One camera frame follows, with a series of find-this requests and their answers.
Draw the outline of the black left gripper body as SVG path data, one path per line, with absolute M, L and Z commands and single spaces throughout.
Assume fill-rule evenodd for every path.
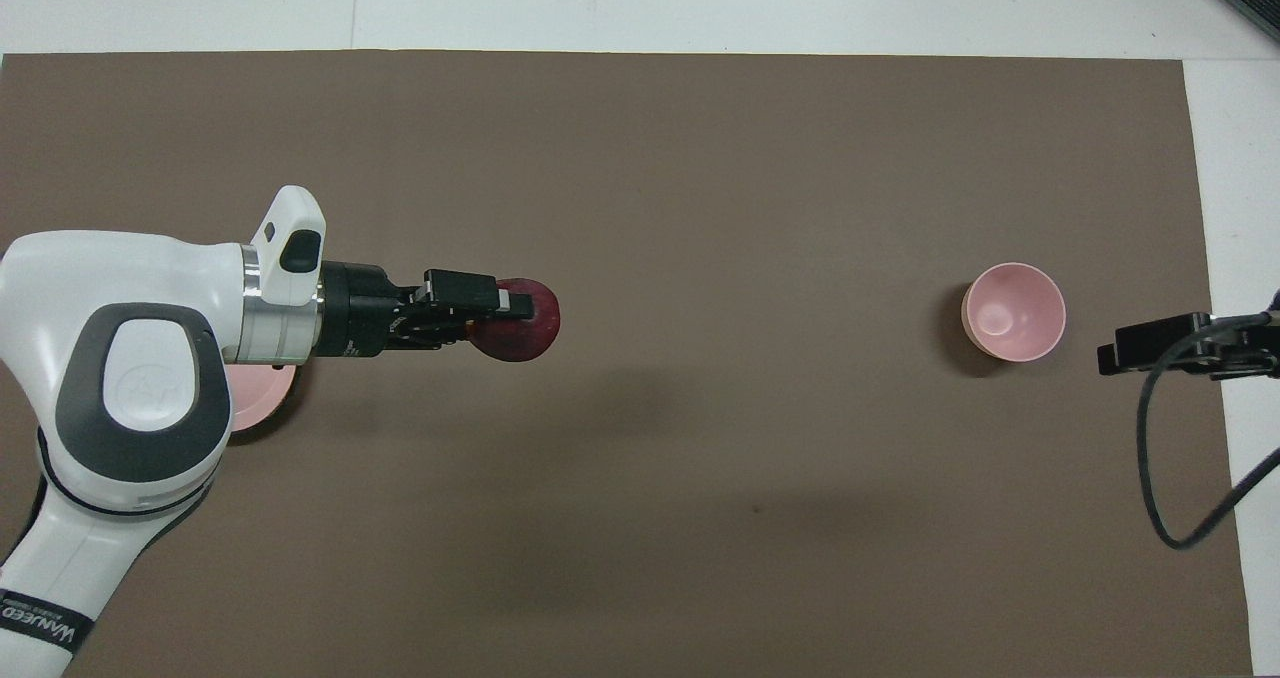
M 387 351 L 393 319 L 419 289 L 396 285 L 378 265 L 323 262 L 320 290 L 320 356 L 372 358 Z

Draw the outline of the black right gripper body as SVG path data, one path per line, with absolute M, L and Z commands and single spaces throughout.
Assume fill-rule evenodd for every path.
M 1277 377 L 1277 310 L 1247 315 L 1222 315 L 1210 324 L 1217 333 L 1210 340 L 1219 363 L 1211 379 Z

